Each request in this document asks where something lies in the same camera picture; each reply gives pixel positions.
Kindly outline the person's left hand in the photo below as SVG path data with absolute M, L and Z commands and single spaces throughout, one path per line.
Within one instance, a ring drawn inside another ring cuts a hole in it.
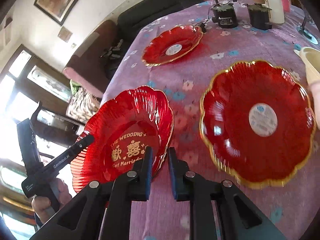
M 56 182 L 57 188 L 59 190 L 58 200 L 61 209 L 72 199 L 72 196 L 69 193 L 67 184 L 65 184 L 63 180 L 57 178 Z M 47 209 L 51 207 L 51 202 L 49 198 L 43 196 L 36 196 L 33 198 L 31 206 L 42 224 L 46 223 L 52 217 L 52 215 L 49 215 L 47 212 Z

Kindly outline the person's right hand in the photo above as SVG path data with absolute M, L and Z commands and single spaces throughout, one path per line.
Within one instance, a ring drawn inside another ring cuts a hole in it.
M 316 118 L 316 124 L 318 129 L 320 129 L 320 83 L 319 81 L 312 83 L 310 86 L 310 91 L 313 98 L 314 113 Z

